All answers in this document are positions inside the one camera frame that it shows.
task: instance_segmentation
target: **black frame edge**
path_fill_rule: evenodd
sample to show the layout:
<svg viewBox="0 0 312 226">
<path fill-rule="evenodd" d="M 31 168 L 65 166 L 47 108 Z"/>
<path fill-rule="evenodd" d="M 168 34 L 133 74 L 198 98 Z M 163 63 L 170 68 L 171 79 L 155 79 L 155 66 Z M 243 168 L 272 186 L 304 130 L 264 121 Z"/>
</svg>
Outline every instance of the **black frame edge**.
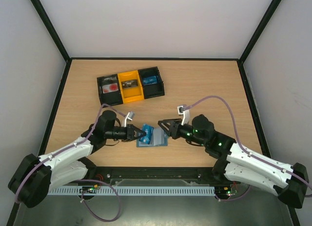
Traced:
<svg viewBox="0 0 312 226">
<path fill-rule="evenodd" d="M 70 59 L 66 63 L 66 65 L 65 65 L 63 76 L 62 76 L 62 79 L 61 79 L 59 87 L 58 87 L 57 96 L 56 96 L 56 98 L 54 100 L 52 111 L 51 111 L 51 114 L 50 114 L 50 117 L 49 117 L 49 121 L 48 121 L 46 130 L 44 132 L 44 136 L 43 136 L 43 139 L 42 139 L 42 143 L 41 143 L 38 155 L 44 154 L 45 153 L 45 149 L 47 148 L 48 141 L 49 141 L 49 138 L 50 138 L 52 127 L 53 127 L 53 123 L 54 123 L 55 117 L 57 115 L 57 111 L 58 111 L 58 108 L 59 108 L 59 102 L 60 102 L 60 99 L 61 99 L 62 94 L 63 94 L 63 90 L 64 90 L 64 87 L 65 87 L 66 79 L 67 79 L 67 76 L 68 76 L 71 64 L 72 64 L 72 60 Z"/>
<path fill-rule="evenodd" d="M 179 57 L 72 57 L 71 59 L 84 60 L 216 60 L 238 61 L 237 58 L 179 58 Z"/>
<path fill-rule="evenodd" d="M 59 35 L 57 34 L 52 22 L 50 21 L 47 13 L 44 10 L 44 7 L 42 6 L 40 0 L 30 0 L 33 4 L 34 8 L 36 9 L 38 15 L 40 16 L 43 24 L 47 28 L 51 38 L 53 39 L 55 45 L 57 46 L 59 52 L 63 56 L 64 60 L 68 62 L 70 60 L 70 57 L 62 43 L 62 41 L 59 38 Z"/>
<path fill-rule="evenodd" d="M 277 9 L 278 5 L 281 3 L 282 0 L 272 0 L 267 11 L 263 15 L 260 23 L 258 24 L 252 38 L 248 42 L 242 56 L 240 57 L 239 61 L 244 63 L 249 56 L 250 52 L 252 51 L 254 45 L 257 43 L 259 37 L 261 36 L 263 30 L 269 23 L 271 17 L 273 16 L 275 10 Z"/>
<path fill-rule="evenodd" d="M 300 222 L 299 222 L 295 208 L 289 207 L 289 206 L 287 206 L 287 207 L 288 207 L 288 211 L 289 211 L 289 214 L 291 216 L 291 219 L 292 219 L 293 226 L 300 226 Z"/>
<path fill-rule="evenodd" d="M 252 117 L 253 117 L 253 122 L 254 122 L 255 130 L 256 130 L 257 135 L 258 135 L 258 140 L 260 143 L 262 154 L 271 158 L 271 154 L 269 151 L 267 140 L 265 139 L 265 135 L 264 135 L 264 132 L 263 132 L 263 129 L 261 126 L 260 118 L 258 115 L 258 110 L 257 110 L 257 107 L 256 107 L 255 102 L 254 102 L 254 97 L 253 97 L 253 94 L 252 94 L 252 91 L 251 91 L 251 88 L 250 88 L 250 85 L 248 82 L 248 78 L 246 75 L 244 64 L 243 64 L 243 62 L 241 62 L 239 60 L 237 62 L 237 65 L 238 65 L 240 76 L 242 78 L 242 82 L 243 82 L 245 94 L 246 94 L 246 97 L 248 100 L 250 112 L 251 112 Z M 288 207 L 288 211 L 289 211 L 289 214 L 290 214 L 290 217 L 292 220 L 292 224 L 294 226 L 300 226 L 300 222 L 299 222 L 299 219 L 298 219 L 298 216 L 297 216 L 295 209 L 292 207 L 289 207 L 289 206 L 287 206 L 287 207 Z"/>
<path fill-rule="evenodd" d="M 9 219 L 8 219 L 8 222 L 6 223 L 6 226 L 13 226 L 14 225 L 14 222 L 16 220 L 16 216 L 18 215 L 19 208 L 20 208 L 20 205 L 17 203 L 14 203 L 12 210 L 11 210 L 11 213 L 10 213 L 10 216 L 9 216 Z"/>
</svg>

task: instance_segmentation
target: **wire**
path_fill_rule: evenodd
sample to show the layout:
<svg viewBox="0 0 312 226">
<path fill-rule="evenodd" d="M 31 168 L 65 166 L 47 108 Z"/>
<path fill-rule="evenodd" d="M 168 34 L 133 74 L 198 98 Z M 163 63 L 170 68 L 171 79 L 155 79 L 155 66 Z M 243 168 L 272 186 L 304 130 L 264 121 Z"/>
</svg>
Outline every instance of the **wire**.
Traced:
<svg viewBox="0 0 312 226">
<path fill-rule="evenodd" d="M 186 140 L 186 143 L 190 144 L 191 146 L 195 146 L 195 147 L 203 147 L 202 145 L 192 143 L 191 141 L 188 141 L 188 140 Z"/>
<path fill-rule="evenodd" d="M 103 182 L 103 181 L 98 181 L 98 180 L 82 179 L 82 180 L 76 180 L 76 181 L 78 181 L 78 182 L 97 182 L 97 183 L 100 183 L 100 184 L 102 184 L 102 185 L 105 185 L 105 186 L 108 186 L 109 188 L 111 188 L 112 191 L 115 193 L 117 199 L 118 199 L 118 213 L 117 213 L 117 215 L 116 215 L 113 219 L 111 219 L 111 220 L 105 220 L 105 219 L 102 219 L 102 218 L 98 217 L 97 215 L 95 215 L 95 213 L 90 209 L 90 207 L 87 205 L 86 201 L 85 201 L 84 198 L 83 198 L 83 195 L 86 193 L 86 190 L 85 190 L 84 192 L 82 192 L 82 194 L 81 194 L 81 201 L 80 201 L 80 202 L 84 203 L 84 205 L 87 207 L 87 209 L 89 210 L 89 212 L 91 213 L 91 215 L 92 215 L 94 218 L 96 218 L 97 220 L 100 220 L 100 221 L 102 221 L 102 222 L 109 223 L 109 222 L 113 222 L 113 221 L 115 221 L 115 220 L 117 220 L 117 219 L 119 218 L 119 216 L 120 216 L 120 214 L 121 214 L 121 207 L 122 207 L 121 199 L 120 199 L 120 196 L 119 196 L 119 194 L 117 193 L 117 191 L 116 191 L 111 185 L 109 185 L 109 184 L 107 184 L 107 183 L 105 183 L 105 182 Z"/>
<path fill-rule="evenodd" d="M 106 104 L 106 103 L 103 103 L 103 104 L 101 105 L 101 107 L 100 107 L 98 113 L 97 113 L 98 115 L 97 115 L 97 117 L 96 117 L 96 119 L 95 119 L 95 122 L 94 122 L 94 124 L 93 124 L 93 126 L 92 126 L 90 132 L 88 133 L 88 135 L 87 135 L 81 142 L 78 142 L 78 143 L 76 144 L 76 146 L 77 146 L 77 145 L 80 145 L 80 144 L 82 144 L 82 143 L 84 143 L 84 142 L 85 142 L 86 140 L 88 140 L 88 138 L 91 136 L 91 134 L 93 133 L 93 131 L 94 131 L 95 127 L 96 127 L 96 124 L 97 124 L 97 122 L 98 122 L 98 118 L 99 118 L 99 116 L 100 116 L 100 114 L 101 114 L 102 109 L 103 109 L 104 106 L 111 108 L 112 110 L 114 110 L 115 112 L 117 112 L 118 114 L 120 114 L 120 115 L 122 115 L 122 116 L 124 116 L 124 117 L 126 116 L 125 114 L 123 114 L 123 113 L 117 111 L 116 109 L 114 109 L 112 106 L 110 106 L 110 105 L 108 105 L 108 104 Z M 59 150 L 59 151 L 57 151 L 57 152 L 55 152 L 55 153 L 52 153 L 52 158 L 55 158 L 55 156 L 57 156 L 58 154 L 61 154 L 62 152 L 67 151 L 68 149 L 73 148 L 73 147 L 75 147 L 75 144 L 71 144 L 71 145 L 69 145 L 69 146 L 67 146 L 67 147 L 65 147 L 65 148 L 63 148 L 63 149 L 61 149 L 61 150 Z M 46 158 L 46 159 L 42 160 L 42 161 L 41 161 L 40 163 L 38 163 L 33 169 L 31 169 L 30 172 L 25 176 L 25 178 L 22 180 L 21 184 L 19 185 L 18 190 L 17 190 L 16 193 L 15 193 L 15 198 L 14 198 L 14 200 L 15 200 L 16 203 L 18 203 L 18 204 L 21 203 L 21 201 L 19 200 L 19 194 L 20 194 L 21 189 L 22 189 L 23 186 L 25 185 L 26 181 L 29 179 L 29 177 L 30 177 L 38 168 L 40 168 L 45 162 L 47 162 L 47 161 L 49 161 L 49 160 L 50 160 L 50 158 Z"/>
<path fill-rule="evenodd" d="M 239 197 L 237 198 L 231 198 L 231 199 L 220 199 L 217 195 L 215 195 L 215 198 L 219 201 L 219 202 L 229 202 L 229 201 L 234 201 L 234 200 L 239 200 L 242 199 L 243 197 L 245 197 L 247 195 L 247 193 L 250 191 L 251 186 L 248 186 L 248 189 Z"/>
<path fill-rule="evenodd" d="M 257 156 L 255 156 L 255 155 L 253 155 L 253 154 L 250 154 L 248 151 L 246 151 L 246 150 L 243 148 L 243 145 L 242 145 L 242 143 L 240 142 L 240 139 L 239 139 L 239 136 L 238 136 L 237 126 L 236 126 L 236 122 L 235 122 L 235 119 L 234 119 L 233 112 L 232 112 L 232 110 L 231 110 L 229 104 L 228 104 L 223 98 L 221 98 L 220 96 L 217 96 L 217 95 L 210 95 L 210 96 L 204 97 L 204 98 L 202 98 L 201 100 L 197 101 L 196 103 L 194 103 L 194 104 L 192 104 L 192 105 L 190 105 L 190 106 L 184 107 L 184 108 L 182 108 L 181 110 L 182 110 L 182 111 L 189 110 L 189 109 L 195 107 L 197 104 L 201 103 L 202 101 L 204 101 L 204 100 L 206 100 L 206 99 L 208 99 L 208 98 L 217 98 L 217 99 L 220 99 L 220 100 L 225 104 L 225 106 L 228 108 L 229 113 L 230 113 L 231 118 L 232 118 L 232 122 L 233 122 L 233 127 L 234 127 L 235 136 L 236 136 L 236 139 L 237 139 L 237 143 L 238 143 L 239 147 L 241 148 L 241 150 L 242 150 L 243 152 L 245 152 L 245 153 L 248 154 L 250 157 L 252 157 L 252 158 L 254 158 L 254 159 L 256 159 L 256 160 L 261 161 L 262 163 L 265 163 L 265 164 L 267 164 L 267 165 L 270 165 L 271 167 L 274 167 L 274 168 L 280 170 L 281 172 L 284 172 L 284 169 L 283 169 L 283 168 L 281 168 L 281 167 L 279 167 L 279 166 L 277 166 L 277 165 L 275 165 L 275 164 L 272 164 L 272 163 L 270 163 L 270 162 L 268 162 L 268 161 L 266 161 L 266 160 L 264 160 L 264 159 L 262 159 L 262 158 L 260 158 L 260 157 L 257 157 Z M 310 183 L 308 183 L 306 180 L 304 180 L 303 178 L 301 178 L 300 176 L 298 176 L 297 174 L 292 173 L 291 171 L 288 171 L 288 170 L 286 170 L 286 173 L 287 173 L 287 174 L 290 174 L 291 176 L 293 176 L 293 177 L 295 177 L 295 178 L 297 178 L 298 180 L 300 180 L 301 182 L 303 182 L 306 186 L 308 186 L 308 187 L 312 190 L 312 185 L 311 185 Z M 311 197 L 312 197 L 312 194 L 306 195 L 305 197 L 306 197 L 306 198 L 311 198 Z"/>
<path fill-rule="evenodd" d="M 113 146 L 115 146 L 115 145 L 117 145 L 119 143 L 119 140 L 117 140 L 117 142 L 115 143 L 115 144 L 112 144 L 112 145 L 107 145 L 107 144 L 105 144 L 106 146 L 109 146 L 109 147 L 113 147 Z"/>
</svg>

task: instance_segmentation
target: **yellow compartment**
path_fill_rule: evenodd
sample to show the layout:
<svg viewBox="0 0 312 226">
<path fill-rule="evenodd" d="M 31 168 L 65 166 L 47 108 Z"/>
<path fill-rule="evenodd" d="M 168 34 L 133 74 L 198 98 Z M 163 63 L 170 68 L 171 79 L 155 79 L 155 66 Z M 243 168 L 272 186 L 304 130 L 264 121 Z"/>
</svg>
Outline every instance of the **yellow compartment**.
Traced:
<svg viewBox="0 0 312 226">
<path fill-rule="evenodd" d="M 144 99 L 143 88 L 142 88 L 142 84 L 141 84 L 140 77 L 138 75 L 137 70 L 118 74 L 118 80 L 119 80 L 121 97 L 122 97 L 123 103 L 129 103 L 129 102 L 134 102 L 134 101 L 139 101 L 139 100 Z M 137 80 L 138 86 L 128 88 L 128 89 L 123 89 L 121 83 L 123 81 L 129 81 L 129 80 Z"/>
</svg>

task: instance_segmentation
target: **white cable channel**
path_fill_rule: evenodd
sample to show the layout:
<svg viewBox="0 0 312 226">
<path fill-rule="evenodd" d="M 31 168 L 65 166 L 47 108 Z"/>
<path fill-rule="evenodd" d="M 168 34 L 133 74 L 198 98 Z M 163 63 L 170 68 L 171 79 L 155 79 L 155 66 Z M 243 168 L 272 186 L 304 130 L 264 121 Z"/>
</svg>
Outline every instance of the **white cable channel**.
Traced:
<svg viewBox="0 0 312 226">
<path fill-rule="evenodd" d="M 214 187 L 122 187 L 114 189 L 120 196 L 214 196 Z M 62 186 L 48 193 L 48 195 L 79 195 L 82 187 Z M 92 193 L 85 195 L 112 196 L 115 193 L 109 187 L 101 187 L 99 190 L 92 190 Z"/>
</svg>

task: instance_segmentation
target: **black joint housing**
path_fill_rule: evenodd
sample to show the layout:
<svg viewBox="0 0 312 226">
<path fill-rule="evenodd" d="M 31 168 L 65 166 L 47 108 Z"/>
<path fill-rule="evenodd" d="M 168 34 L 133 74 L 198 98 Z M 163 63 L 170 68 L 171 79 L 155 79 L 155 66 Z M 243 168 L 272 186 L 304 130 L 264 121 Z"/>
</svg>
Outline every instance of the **black joint housing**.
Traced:
<svg viewBox="0 0 312 226">
<path fill-rule="evenodd" d="M 26 175 L 38 163 L 38 157 L 35 157 L 33 154 L 29 154 L 22 160 L 8 184 L 9 189 L 13 193 L 17 192 Z M 22 187 L 19 193 L 19 200 L 22 201 L 28 208 L 38 205 L 48 194 L 51 174 L 52 172 L 49 166 L 42 165 L 38 168 L 38 170 L 29 177 Z"/>
<path fill-rule="evenodd" d="M 293 173 L 309 182 L 307 168 L 304 165 L 296 163 L 293 166 Z M 302 208 L 307 188 L 303 182 L 294 176 L 291 177 L 289 184 L 285 188 L 274 186 L 274 189 L 278 193 L 278 199 L 286 205 L 297 209 Z"/>
</svg>

